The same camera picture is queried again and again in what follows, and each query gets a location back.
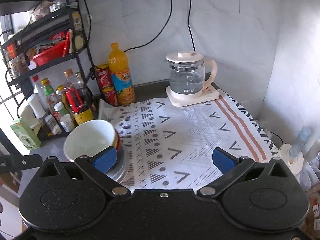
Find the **large flower pattern plate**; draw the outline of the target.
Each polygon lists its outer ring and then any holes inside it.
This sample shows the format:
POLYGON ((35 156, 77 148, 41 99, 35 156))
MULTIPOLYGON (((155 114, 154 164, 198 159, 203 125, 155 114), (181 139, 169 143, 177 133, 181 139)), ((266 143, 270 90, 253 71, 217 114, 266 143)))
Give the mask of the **large flower pattern plate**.
POLYGON ((116 163, 111 167, 111 169, 106 173, 106 175, 113 179, 114 181, 121 183, 129 170, 129 155, 126 148, 120 147, 117 155, 116 163))

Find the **large white bowl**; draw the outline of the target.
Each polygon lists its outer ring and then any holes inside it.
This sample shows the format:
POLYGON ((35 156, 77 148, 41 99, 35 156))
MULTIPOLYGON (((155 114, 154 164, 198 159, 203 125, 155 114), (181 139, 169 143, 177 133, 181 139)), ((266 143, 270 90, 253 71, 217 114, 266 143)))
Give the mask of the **large white bowl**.
POLYGON ((69 161, 81 155, 93 157, 111 146, 115 136, 114 126, 105 120, 87 121, 73 129, 66 138, 63 152, 69 161))

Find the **white bowl yellow outside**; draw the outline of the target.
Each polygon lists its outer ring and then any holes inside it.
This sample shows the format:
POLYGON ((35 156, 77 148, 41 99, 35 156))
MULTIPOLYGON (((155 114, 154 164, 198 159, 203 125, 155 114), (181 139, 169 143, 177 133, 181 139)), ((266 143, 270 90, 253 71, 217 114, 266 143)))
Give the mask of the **white bowl yellow outside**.
POLYGON ((115 131, 115 136, 114 136, 114 140, 113 140, 111 146, 113 146, 114 148, 116 148, 116 145, 117 145, 117 135, 116 135, 116 131, 117 131, 117 130, 115 129, 114 131, 115 131))

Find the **red bowl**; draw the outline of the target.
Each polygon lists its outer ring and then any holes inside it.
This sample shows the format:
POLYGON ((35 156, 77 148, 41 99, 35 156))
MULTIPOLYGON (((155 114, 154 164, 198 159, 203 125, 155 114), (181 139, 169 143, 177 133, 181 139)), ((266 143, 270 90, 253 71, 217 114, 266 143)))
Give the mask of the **red bowl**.
POLYGON ((117 152, 120 151, 120 148, 121 148, 121 138, 119 136, 119 133, 116 131, 116 135, 117 135, 117 145, 116 145, 116 150, 117 152))

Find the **green carton box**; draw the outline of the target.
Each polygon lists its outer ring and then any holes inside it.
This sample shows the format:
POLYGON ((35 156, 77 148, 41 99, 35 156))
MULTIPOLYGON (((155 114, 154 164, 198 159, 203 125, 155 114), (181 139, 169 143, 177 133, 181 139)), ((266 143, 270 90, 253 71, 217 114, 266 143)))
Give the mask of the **green carton box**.
POLYGON ((27 150, 40 148, 41 141, 23 117, 14 120, 10 127, 27 150))

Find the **dark pot with clutter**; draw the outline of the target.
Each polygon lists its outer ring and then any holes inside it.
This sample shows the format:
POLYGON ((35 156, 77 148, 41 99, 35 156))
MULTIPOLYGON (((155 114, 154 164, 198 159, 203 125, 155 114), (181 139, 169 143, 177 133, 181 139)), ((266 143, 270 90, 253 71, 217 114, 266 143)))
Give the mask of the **dark pot with clutter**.
POLYGON ((271 131, 266 131, 266 134, 268 135, 268 137, 271 139, 271 141, 275 144, 277 148, 279 148, 284 144, 282 138, 276 133, 271 131))

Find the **yellow tin can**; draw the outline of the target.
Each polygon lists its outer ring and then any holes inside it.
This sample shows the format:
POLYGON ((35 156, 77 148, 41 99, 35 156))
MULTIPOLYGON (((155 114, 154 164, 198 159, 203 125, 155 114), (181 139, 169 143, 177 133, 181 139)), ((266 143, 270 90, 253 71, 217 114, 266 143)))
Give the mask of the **yellow tin can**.
POLYGON ((73 116, 75 118, 75 121, 78 125, 81 125, 87 121, 94 120, 93 112, 90 108, 84 109, 83 111, 80 111, 79 113, 73 113, 73 116))

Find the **small white jar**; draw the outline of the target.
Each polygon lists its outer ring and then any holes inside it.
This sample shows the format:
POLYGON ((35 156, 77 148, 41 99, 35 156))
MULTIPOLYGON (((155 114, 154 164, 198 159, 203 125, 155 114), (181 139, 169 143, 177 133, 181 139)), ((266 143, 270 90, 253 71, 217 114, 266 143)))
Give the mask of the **small white jar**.
POLYGON ((75 129, 75 123, 69 114, 61 116, 60 124, 66 132, 71 132, 75 129))

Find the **glass spice jar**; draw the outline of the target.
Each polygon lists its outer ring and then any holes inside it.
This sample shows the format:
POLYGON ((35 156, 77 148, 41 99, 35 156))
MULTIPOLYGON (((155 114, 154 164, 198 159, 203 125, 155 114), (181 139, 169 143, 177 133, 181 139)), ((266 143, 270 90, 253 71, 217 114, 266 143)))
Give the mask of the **glass spice jar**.
POLYGON ((51 132, 53 133, 53 135, 57 135, 62 133, 62 130, 59 126, 59 124, 57 123, 56 119, 51 115, 47 115, 44 118, 46 124, 48 125, 49 129, 51 130, 51 132))

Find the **white cap bottle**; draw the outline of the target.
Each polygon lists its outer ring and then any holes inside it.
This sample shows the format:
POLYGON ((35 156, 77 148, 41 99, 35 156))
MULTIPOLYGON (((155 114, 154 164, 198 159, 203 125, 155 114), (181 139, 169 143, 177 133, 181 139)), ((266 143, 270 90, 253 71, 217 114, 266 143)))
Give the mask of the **white cap bottle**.
POLYGON ((29 98, 27 98, 27 103, 33 110, 33 113, 37 119, 42 119, 48 115, 37 94, 32 94, 29 96, 29 98))

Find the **green label sauce bottle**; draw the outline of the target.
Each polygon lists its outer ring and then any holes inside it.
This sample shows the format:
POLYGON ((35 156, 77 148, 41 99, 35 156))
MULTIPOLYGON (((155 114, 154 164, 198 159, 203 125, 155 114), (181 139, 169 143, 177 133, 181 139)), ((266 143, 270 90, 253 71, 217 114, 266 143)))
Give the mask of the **green label sauce bottle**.
POLYGON ((52 113, 52 115, 54 116, 54 118, 56 120, 58 120, 59 119, 59 114, 54 109, 54 106, 58 102, 60 102, 60 99, 56 95, 56 92, 53 89, 52 85, 50 84, 50 81, 48 80, 48 78, 44 78, 43 80, 41 80, 41 85, 43 87, 44 96, 45 96, 46 102, 47 102, 47 104, 49 106, 49 110, 52 113))

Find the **beige kettle base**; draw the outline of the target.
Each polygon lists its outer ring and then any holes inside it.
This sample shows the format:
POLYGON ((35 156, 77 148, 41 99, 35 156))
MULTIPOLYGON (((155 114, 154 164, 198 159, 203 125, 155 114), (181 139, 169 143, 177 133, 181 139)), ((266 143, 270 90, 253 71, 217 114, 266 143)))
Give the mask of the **beige kettle base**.
POLYGON ((169 86, 165 89, 165 92, 171 104, 175 107, 184 107, 213 101, 220 96, 220 93, 212 85, 209 85, 208 88, 202 89, 195 94, 178 94, 173 92, 169 86))

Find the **red cola can stack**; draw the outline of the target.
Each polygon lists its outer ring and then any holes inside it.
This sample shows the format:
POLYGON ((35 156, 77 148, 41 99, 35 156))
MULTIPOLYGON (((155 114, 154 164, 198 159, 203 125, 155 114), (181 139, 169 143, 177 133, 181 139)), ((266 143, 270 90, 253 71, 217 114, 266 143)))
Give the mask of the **red cola can stack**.
POLYGON ((114 107, 119 106, 116 89, 113 85, 111 71, 108 64, 101 64, 95 67, 95 77, 98 86, 103 94, 104 100, 114 107))

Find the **orange juice bottle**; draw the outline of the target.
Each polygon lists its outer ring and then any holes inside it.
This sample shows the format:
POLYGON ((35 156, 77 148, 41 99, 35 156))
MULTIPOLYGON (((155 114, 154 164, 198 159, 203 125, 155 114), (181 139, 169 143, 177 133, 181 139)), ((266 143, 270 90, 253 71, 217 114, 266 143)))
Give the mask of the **orange juice bottle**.
POLYGON ((119 49, 118 43, 111 44, 108 56, 108 66, 121 105, 128 105, 135 101, 135 91, 132 84, 129 62, 126 54, 119 49))

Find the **black metal rack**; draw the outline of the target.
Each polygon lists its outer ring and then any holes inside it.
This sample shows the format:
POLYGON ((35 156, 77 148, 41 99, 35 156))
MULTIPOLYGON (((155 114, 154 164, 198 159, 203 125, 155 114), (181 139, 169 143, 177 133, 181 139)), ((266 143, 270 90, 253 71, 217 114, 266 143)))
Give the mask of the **black metal rack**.
POLYGON ((35 69, 27 69, 26 72, 14 76, 11 73, 9 61, 4 58, 7 73, 12 78, 12 81, 7 82, 8 88, 11 89, 12 86, 16 86, 21 89, 24 95, 23 101, 33 94, 29 77, 57 64, 76 59, 84 81, 85 97, 91 103, 92 111, 96 110, 97 104, 87 87, 87 82, 94 76, 95 68, 89 49, 90 35, 86 34, 82 20, 75 22, 73 17, 75 13, 82 17, 80 6, 74 6, 74 3, 78 1, 66 0, 65 6, 33 23, 29 23, 1 44, 2 56, 5 56, 4 52, 10 47, 17 59, 22 56, 26 64, 30 64, 30 61, 36 63, 35 69))

